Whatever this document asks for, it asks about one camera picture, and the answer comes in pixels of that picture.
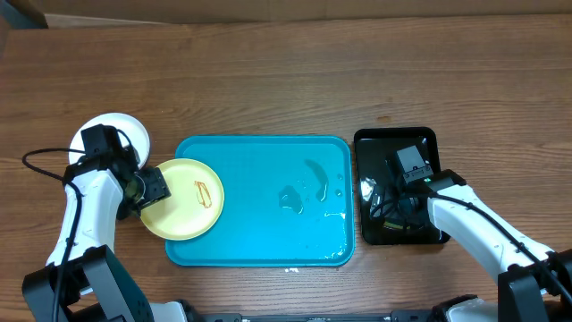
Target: paper plate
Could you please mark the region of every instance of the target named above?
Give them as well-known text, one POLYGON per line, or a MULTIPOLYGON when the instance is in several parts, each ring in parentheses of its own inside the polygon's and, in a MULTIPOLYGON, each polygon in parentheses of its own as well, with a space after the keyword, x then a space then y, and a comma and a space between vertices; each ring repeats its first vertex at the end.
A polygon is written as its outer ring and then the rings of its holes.
POLYGON ((179 158, 158 166, 171 197, 141 211, 143 224, 172 241, 208 231, 223 211, 224 190, 218 175, 196 160, 179 158))

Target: black tray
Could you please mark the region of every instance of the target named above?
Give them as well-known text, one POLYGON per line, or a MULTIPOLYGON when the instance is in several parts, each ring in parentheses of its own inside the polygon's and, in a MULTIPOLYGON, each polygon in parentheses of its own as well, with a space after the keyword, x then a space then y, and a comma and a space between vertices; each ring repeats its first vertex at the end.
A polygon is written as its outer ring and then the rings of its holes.
POLYGON ((429 128, 364 129, 357 131, 354 136, 361 233, 369 244, 439 244, 450 238, 445 232, 430 225, 403 231, 395 228, 399 226, 399 222, 392 222, 391 219, 386 223, 373 221, 369 216, 372 201, 362 195, 363 186, 367 186, 366 179, 369 179, 369 182, 373 179, 380 187, 391 183, 385 158, 395 150, 416 144, 419 138, 427 147, 433 171, 440 172, 437 138, 429 128))

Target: wood grain surface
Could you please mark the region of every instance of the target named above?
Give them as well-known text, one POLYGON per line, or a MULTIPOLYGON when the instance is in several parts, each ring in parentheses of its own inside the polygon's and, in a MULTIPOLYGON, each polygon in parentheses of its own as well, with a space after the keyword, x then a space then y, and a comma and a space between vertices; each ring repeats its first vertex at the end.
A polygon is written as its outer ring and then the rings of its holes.
MULTIPOLYGON (((442 166, 517 229, 572 246, 572 16, 316 21, 11 31, 0 65, 0 317, 30 321, 22 278, 44 266, 61 184, 21 164, 67 147, 88 119, 132 114, 151 165, 195 134, 333 134, 431 127, 442 166)), ((65 155, 33 161, 62 173, 65 155)), ((356 229, 359 229, 356 212, 356 229)), ((454 241, 369 246, 339 268, 188 268, 135 219, 115 250, 150 301, 202 312, 429 308, 496 286, 454 241)), ((80 303, 93 303, 88 298, 80 303)))

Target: black cable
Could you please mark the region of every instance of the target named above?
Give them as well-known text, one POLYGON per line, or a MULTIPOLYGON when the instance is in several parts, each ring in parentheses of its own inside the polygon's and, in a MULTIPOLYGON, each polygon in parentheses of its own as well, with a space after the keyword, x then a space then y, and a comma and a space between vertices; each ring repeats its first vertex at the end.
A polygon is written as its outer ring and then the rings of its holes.
MULTIPOLYGON (((389 189, 390 191, 401 191, 401 186, 403 185, 402 181, 398 181, 396 186, 391 186, 389 189)), ((408 227, 410 227, 409 221, 408 221, 408 217, 411 214, 415 214, 416 211, 415 209, 413 209, 411 212, 409 212, 408 214, 404 214, 404 211, 402 209, 401 204, 399 203, 400 200, 403 199, 409 199, 409 198, 417 198, 417 195, 402 195, 399 198, 396 199, 388 199, 385 201, 385 192, 388 190, 388 185, 383 187, 383 198, 380 202, 380 204, 378 204, 372 211, 370 211, 369 213, 369 218, 372 221, 377 221, 380 222, 381 225, 385 225, 385 221, 386 221, 386 217, 393 211, 395 211, 395 213, 397 215, 399 215, 401 217, 401 219, 403 220, 402 223, 402 232, 406 233, 408 231, 408 227), (383 211, 383 208, 385 208, 385 206, 392 204, 390 207, 388 207, 387 209, 385 209, 383 211), (379 216, 374 216, 375 212, 377 212, 378 210, 382 210, 381 214, 379 216)))
POLYGON ((31 169, 31 170, 39 173, 39 174, 47 175, 51 178, 54 178, 54 179, 62 182, 63 185, 67 184, 75 191, 77 206, 75 208, 75 215, 74 215, 73 221, 71 223, 70 236, 66 240, 65 250, 63 251, 62 262, 61 262, 60 268, 58 269, 58 272, 57 272, 57 280, 56 280, 55 289, 54 289, 52 321, 58 322, 58 315, 60 313, 60 299, 62 297, 63 274, 64 274, 64 271, 66 269, 68 259, 70 258, 70 253, 72 252, 73 241, 75 241, 76 232, 78 231, 78 224, 80 223, 80 214, 81 214, 81 199, 83 196, 81 195, 81 191, 78 188, 78 186, 75 185, 73 182, 66 182, 62 176, 60 176, 58 174, 53 174, 53 173, 46 171, 44 169, 40 169, 40 168, 30 164, 27 160, 29 156, 33 156, 33 155, 40 154, 40 153, 48 153, 48 152, 75 152, 75 153, 82 153, 82 154, 85 152, 77 150, 77 149, 72 149, 72 148, 42 148, 39 150, 28 152, 21 158, 22 163, 25 166, 27 166, 29 169, 31 169))
POLYGON ((123 137, 125 137, 125 139, 127 139, 127 141, 129 142, 129 145, 131 145, 133 147, 133 144, 131 144, 131 139, 127 136, 127 134, 125 134, 125 132, 123 130, 120 129, 116 129, 119 133, 121 133, 123 135, 123 137))
POLYGON ((528 248, 525 246, 525 244, 523 242, 518 241, 517 238, 515 238, 512 234, 510 234, 509 231, 507 231, 507 229, 505 227, 503 227, 501 224, 499 224, 499 222, 497 222, 494 218, 492 218, 491 215, 487 214, 484 210, 480 209, 479 207, 473 205, 473 203, 471 203, 471 202, 465 202, 465 201, 460 200, 460 199, 452 198, 449 196, 443 196, 441 194, 438 194, 437 192, 427 193, 427 194, 417 194, 417 195, 404 194, 404 195, 399 196, 398 198, 395 198, 395 199, 385 200, 384 202, 377 205, 374 208, 374 210, 372 211, 372 213, 374 213, 375 211, 377 211, 379 209, 383 209, 383 207, 385 207, 391 203, 396 203, 396 202, 399 202, 400 200, 410 199, 410 198, 442 199, 442 200, 454 202, 460 206, 463 206, 467 209, 475 211, 477 214, 481 215, 484 219, 486 219, 489 223, 491 223, 495 228, 497 228, 500 233, 502 233, 505 237, 507 237, 507 239, 511 243, 513 243, 519 251, 522 251, 522 253, 525 254, 525 256, 527 256, 530 260, 532 260, 534 262, 534 264, 540 268, 540 272, 545 277, 547 277, 556 286, 556 288, 558 288, 558 290, 560 291, 560 294, 562 295, 562 297, 564 297, 566 299, 568 304, 572 305, 572 295, 570 295, 570 292, 566 289, 566 287, 564 287, 564 285, 558 280, 558 278, 546 267, 546 265, 544 265, 544 263, 542 263, 542 261, 540 259, 538 259, 530 250, 528 250, 528 248))

